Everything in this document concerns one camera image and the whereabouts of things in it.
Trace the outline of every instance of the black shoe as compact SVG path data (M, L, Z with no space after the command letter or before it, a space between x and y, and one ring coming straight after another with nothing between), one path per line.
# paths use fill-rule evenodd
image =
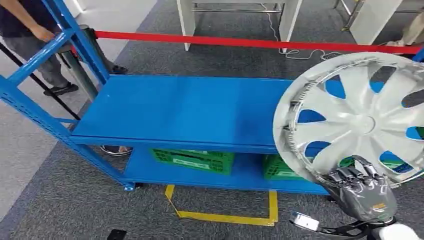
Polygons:
M67 85L65 87L58 87L58 86L54 86L52 88L50 88L50 90L56 95L62 95L62 94L66 94L66 93L71 93L71 92L75 92L78 90L78 86L68 82ZM51 97L52 95L50 94L50 92L48 91L44 91L44 95Z
M123 67L123 66L119 66L119 65L115 65L112 68L112 74L116 74L116 75L125 75L128 72L128 68Z

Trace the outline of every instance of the cart wheel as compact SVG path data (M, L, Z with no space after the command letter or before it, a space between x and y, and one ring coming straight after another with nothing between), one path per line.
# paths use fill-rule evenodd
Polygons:
M327 199L327 201L329 201L332 204L336 203L336 200L332 196L326 196L325 198Z
M144 183L142 182L136 182L135 183L135 189L141 189L144 186Z

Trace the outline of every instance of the wheel cover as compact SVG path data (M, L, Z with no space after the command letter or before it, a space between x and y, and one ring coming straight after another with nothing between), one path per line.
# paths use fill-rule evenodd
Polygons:
M395 70L376 93L370 79L383 66ZM424 167L424 141L406 132L410 127L424 127L424 104L406 107L402 100L424 89L423 77L423 65L380 52L342 55L313 66L293 81L276 108L273 136L279 154L292 170L312 182L326 182L322 175L354 154L373 163L394 183L411 178ZM341 82L345 98L327 91L330 79ZM303 110L325 120L298 122ZM315 157L307 157L307 146L316 141L329 145ZM390 169L380 161L386 151L411 167L402 172Z

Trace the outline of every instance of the person's hand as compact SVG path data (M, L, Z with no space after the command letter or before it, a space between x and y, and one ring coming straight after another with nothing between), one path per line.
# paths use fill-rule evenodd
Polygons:
M55 38L55 35L51 31L47 30L41 25L36 25L29 30L36 38L46 43Z

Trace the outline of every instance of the person's arm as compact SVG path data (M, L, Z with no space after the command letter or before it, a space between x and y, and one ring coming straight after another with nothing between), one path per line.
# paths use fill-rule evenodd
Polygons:
M48 42L55 37L51 31L39 25L18 0L0 0L0 5L25 25L36 38Z

